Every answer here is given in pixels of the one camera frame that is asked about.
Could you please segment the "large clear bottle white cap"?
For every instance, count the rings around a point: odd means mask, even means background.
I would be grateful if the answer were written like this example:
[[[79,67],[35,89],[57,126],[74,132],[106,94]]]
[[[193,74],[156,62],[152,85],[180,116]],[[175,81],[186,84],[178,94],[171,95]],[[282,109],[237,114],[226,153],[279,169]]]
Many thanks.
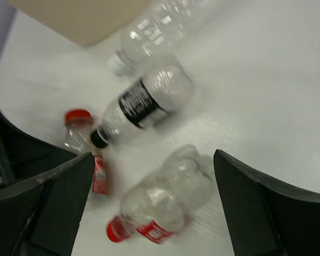
[[[216,1],[153,1],[121,31],[120,48],[108,60],[118,76],[170,52],[207,18]]]

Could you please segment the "crushed bottle red label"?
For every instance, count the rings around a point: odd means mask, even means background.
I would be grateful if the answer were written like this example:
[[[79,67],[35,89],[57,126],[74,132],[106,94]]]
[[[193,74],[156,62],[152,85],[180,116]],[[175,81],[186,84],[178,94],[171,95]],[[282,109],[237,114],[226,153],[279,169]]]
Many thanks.
[[[94,194],[108,195],[106,165],[101,151],[90,140],[90,133],[94,118],[85,109],[71,109],[65,113],[64,125],[67,129],[65,146],[78,153],[90,152],[94,156],[94,171],[92,192]]]

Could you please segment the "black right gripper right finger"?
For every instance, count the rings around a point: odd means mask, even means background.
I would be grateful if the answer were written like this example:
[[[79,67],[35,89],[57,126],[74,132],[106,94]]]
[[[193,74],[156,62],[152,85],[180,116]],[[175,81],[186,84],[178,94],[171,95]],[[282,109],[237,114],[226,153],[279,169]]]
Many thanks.
[[[235,255],[320,255],[320,193],[219,149],[213,165]]]

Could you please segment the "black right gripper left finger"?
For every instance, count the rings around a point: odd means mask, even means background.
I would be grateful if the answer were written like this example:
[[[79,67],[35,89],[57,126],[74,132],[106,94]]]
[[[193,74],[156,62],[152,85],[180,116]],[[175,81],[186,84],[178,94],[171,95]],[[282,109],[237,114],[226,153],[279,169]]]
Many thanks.
[[[0,255],[71,255],[94,158],[36,139],[0,111]]]

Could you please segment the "clear bottle black label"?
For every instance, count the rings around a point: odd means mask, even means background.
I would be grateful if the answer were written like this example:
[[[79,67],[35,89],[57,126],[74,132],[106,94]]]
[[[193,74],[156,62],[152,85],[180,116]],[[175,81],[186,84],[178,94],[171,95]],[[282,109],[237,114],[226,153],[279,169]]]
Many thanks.
[[[187,104],[194,84],[178,62],[157,63],[114,99],[91,132],[97,148],[132,139]]]

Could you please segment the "clear bottle red cap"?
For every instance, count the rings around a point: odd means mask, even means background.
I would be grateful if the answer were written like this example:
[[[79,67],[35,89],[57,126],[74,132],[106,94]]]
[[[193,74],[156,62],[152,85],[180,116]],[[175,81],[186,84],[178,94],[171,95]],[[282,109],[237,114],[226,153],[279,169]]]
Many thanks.
[[[122,197],[119,212],[106,234],[119,243],[140,235],[155,244],[181,232],[190,214],[212,197],[215,182],[210,167],[194,145],[171,153]]]

